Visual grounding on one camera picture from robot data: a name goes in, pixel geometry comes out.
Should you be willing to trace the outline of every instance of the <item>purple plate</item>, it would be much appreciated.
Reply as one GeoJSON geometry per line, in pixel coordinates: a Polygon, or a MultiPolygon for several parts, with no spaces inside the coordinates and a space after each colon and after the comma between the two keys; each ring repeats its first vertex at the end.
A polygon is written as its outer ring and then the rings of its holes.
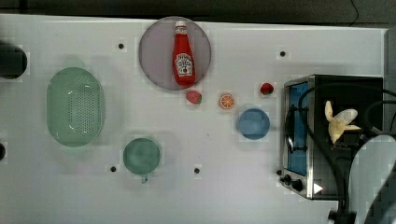
{"type": "Polygon", "coordinates": [[[171,91],[188,88],[179,86],[173,73],[172,56],[176,21],[184,21],[187,25],[187,34],[195,64],[195,83],[204,77],[211,58],[209,39],[204,30],[195,22],[182,17],[166,17],[152,24],[140,40],[139,62],[148,79],[171,91]]]}

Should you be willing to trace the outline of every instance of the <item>toaster oven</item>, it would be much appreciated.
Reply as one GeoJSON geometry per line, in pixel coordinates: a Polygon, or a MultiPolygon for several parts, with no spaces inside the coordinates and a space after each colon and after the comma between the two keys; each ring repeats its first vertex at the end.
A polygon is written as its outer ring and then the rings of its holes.
{"type": "MultiPolygon", "coordinates": [[[[358,116],[351,124],[361,127],[359,134],[344,133],[337,144],[350,141],[351,136],[360,136],[362,133],[370,136],[363,129],[363,113],[370,104],[382,100],[382,88],[382,77],[312,75],[285,83],[282,109],[284,137],[281,144],[283,167],[278,171],[281,184],[307,199],[339,200],[341,194],[337,192],[332,169],[318,147],[327,150],[330,159],[339,166],[347,183],[350,164],[361,145],[356,141],[355,145],[348,144],[348,147],[344,148],[334,146],[328,133],[329,121],[324,113],[325,103],[332,102],[334,115],[349,108],[358,111],[358,116]],[[306,113],[302,115],[306,115],[307,125],[318,140],[318,146],[305,128],[298,110],[298,102],[307,90],[330,83],[351,83],[354,86],[317,88],[303,99],[302,108],[306,113]]],[[[376,107],[372,113],[380,116],[374,116],[370,121],[375,127],[382,129],[382,106],[376,107]]]]}

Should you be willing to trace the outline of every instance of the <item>red ketchup bottle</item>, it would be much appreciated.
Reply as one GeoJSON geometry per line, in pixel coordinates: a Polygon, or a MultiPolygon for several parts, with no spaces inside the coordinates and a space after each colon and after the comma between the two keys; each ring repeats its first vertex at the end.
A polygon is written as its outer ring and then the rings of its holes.
{"type": "Polygon", "coordinates": [[[187,36],[184,21],[176,22],[175,47],[173,52],[173,69],[175,80],[180,86],[191,86],[195,82],[194,58],[187,36]]]}

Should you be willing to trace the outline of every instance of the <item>blue bowl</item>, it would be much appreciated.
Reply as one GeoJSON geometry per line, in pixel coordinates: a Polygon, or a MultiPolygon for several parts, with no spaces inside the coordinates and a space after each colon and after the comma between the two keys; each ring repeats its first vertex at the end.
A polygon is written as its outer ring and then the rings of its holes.
{"type": "Polygon", "coordinates": [[[260,109],[249,109],[239,117],[238,130],[248,139],[261,139],[268,134],[269,129],[270,120],[260,109]]]}

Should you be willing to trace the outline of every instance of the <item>orange slice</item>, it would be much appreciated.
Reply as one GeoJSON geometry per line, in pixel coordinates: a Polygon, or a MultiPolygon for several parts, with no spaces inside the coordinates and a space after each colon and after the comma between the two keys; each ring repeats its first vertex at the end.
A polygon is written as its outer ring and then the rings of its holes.
{"type": "Polygon", "coordinates": [[[220,96],[220,107],[223,109],[231,109],[234,106],[234,99],[230,93],[225,93],[220,96]]]}

